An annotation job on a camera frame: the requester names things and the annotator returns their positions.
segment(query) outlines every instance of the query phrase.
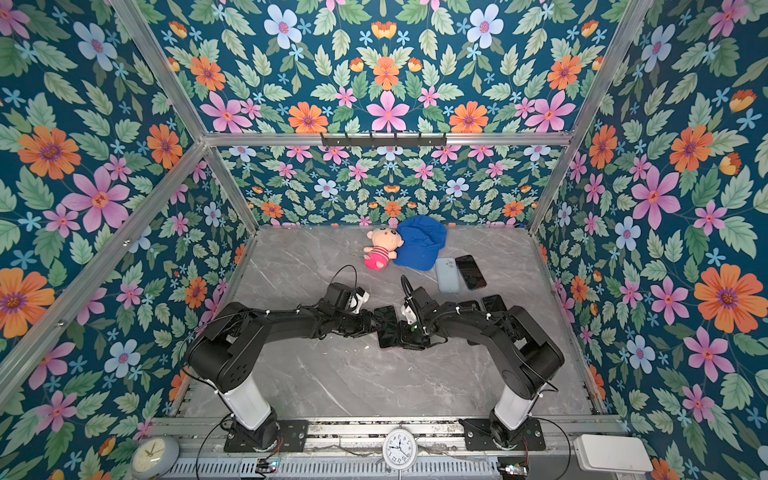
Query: plush doll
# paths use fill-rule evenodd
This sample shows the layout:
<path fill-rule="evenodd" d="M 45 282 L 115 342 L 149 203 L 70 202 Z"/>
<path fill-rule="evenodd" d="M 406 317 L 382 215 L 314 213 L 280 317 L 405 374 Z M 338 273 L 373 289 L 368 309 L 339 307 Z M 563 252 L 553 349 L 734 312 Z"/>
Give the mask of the plush doll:
<path fill-rule="evenodd" d="M 363 250 L 367 253 L 366 266 L 371 270 L 384 270 L 391 259 L 397 258 L 395 248 L 405 243 L 397 230 L 389 227 L 369 231 L 368 238 L 373 242 L 373 247 Z"/>

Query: white round clock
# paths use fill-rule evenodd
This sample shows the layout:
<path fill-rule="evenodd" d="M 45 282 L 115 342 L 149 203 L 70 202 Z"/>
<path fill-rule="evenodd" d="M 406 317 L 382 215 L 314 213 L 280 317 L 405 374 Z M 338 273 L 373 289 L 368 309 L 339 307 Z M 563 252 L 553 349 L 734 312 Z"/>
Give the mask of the white round clock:
<path fill-rule="evenodd" d="M 411 432 L 394 429 L 384 439 L 384 462 L 395 470 L 406 470 L 416 463 L 419 447 Z"/>
<path fill-rule="evenodd" d="M 179 456 L 179 442 L 173 437 L 152 437 L 139 445 L 131 459 L 131 474 L 145 480 L 160 476 L 174 466 Z"/>

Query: light blue smartphone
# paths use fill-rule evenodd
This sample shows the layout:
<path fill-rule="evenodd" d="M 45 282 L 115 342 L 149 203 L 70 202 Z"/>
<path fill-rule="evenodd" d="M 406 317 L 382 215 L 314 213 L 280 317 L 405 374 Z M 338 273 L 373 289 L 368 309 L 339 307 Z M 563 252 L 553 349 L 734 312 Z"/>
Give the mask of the light blue smartphone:
<path fill-rule="evenodd" d="M 443 293 L 455 293 L 462 289 L 458 267 L 454 258 L 438 258 L 435 262 L 438 289 Z"/>

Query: plush toy head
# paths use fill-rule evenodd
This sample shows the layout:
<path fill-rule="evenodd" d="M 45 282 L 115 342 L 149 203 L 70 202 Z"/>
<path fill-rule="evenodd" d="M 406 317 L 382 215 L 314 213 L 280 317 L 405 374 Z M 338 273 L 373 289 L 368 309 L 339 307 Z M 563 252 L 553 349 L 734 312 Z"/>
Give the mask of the plush toy head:
<path fill-rule="evenodd" d="M 384 247 L 390 252 L 394 251 L 397 247 L 402 247 L 405 243 L 400 234 L 397 233 L 397 230 L 389 227 L 381 227 L 369 231 L 368 238 L 371 239 L 374 247 Z"/>

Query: metal beam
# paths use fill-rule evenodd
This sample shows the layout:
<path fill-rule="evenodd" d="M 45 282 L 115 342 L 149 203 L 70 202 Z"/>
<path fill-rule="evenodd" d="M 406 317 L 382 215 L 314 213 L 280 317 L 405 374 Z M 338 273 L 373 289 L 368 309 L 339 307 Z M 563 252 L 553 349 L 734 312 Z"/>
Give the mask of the metal beam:
<path fill-rule="evenodd" d="M 187 92 L 179 83 L 173 70 L 170 69 L 168 57 L 157 42 L 147 19 L 141 14 L 135 0 L 112 0 L 112 8 L 118 14 L 120 21 L 131 35 L 144 61 L 154 73 L 157 83 L 165 92 L 170 103 L 179 114 L 193 141 L 199 141 L 207 133 L 197 109 Z"/>
<path fill-rule="evenodd" d="M 621 62 L 624 61 L 624 57 L 627 55 L 632 39 L 637 34 L 637 30 L 642 25 L 646 12 L 653 3 L 654 0 L 630 0 L 629 5 L 627 5 L 624 16 L 616 27 L 614 37 L 611 39 L 608 50 L 605 52 L 603 65 L 595 76 L 589 93 L 584 99 L 584 103 L 574 122 L 574 129 L 572 131 L 573 142 L 568 145 L 565 152 L 558 159 L 552 174 L 549 176 L 549 182 L 547 182 L 547 186 L 541 193 L 538 207 L 536 208 L 536 215 L 528 225 L 528 229 L 533 234 L 536 234 L 549 207 L 554 201 L 558 188 L 568 173 L 568 165 L 576 157 L 579 148 L 581 148 L 584 137 L 592 125 L 592 121 L 594 121 L 594 116 L 597 114 L 598 108 L 608 92 L 608 88 L 611 86 L 611 82 L 614 80 Z"/>
<path fill-rule="evenodd" d="M 423 144 L 428 145 L 432 139 L 443 139 L 440 134 L 423 134 Z M 419 138 L 419 134 L 397 134 L 398 139 L 412 143 Z M 573 136 L 565 132 L 550 132 L 539 134 L 536 132 L 520 132 L 509 134 L 446 134 L 447 145 L 550 145 L 564 147 L 571 143 Z M 260 134 L 257 132 L 243 132 L 242 134 L 207 134 L 206 144 L 209 147 L 236 147 L 248 145 L 249 147 L 274 145 L 309 145 L 310 147 L 322 147 L 329 144 L 339 147 L 346 146 L 350 141 L 353 145 L 360 146 L 362 142 L 373 144 L 374 139 L 378 144 L 380 140 L 391 140 L 392 145 L 397 145 L 394 134 Z"/>
<path fill-rule="evenodd" d="M 243 191 L 237 186 L 232 173 L 221 157 L 221 153 L 219 153 L 218 149 L 209 147 L 205 158 L 210 169 L 214 171 L 216 179 L 219 180 L 221 190 L 230 199 L 232 206 L 237 212 L 237 216 L 240 217 L 240 221 L 245 223 L 245 228 L 249 234 L 255 234 L 256 230 L 259 230 L 259 226 L 256 223 L 256 219 L 253 218 L 250 208 L 248 208 Z"/>
<path fill-rule="evenodd" d="M 141 237 L 144 228 L 160 213 L 171 194 L 192 174 L 204 152 L 203 143 L 196 142 L 184 153 L 176 166 L 147 195 L 104 248 L 96 253 L 42 318 L 3 359 L 0 363 L 0 411 L 31 375 L 40 359 L 56 345 L 69 323 L 91 301 L 96 289 L 120 263 L 131 241 Z"/>

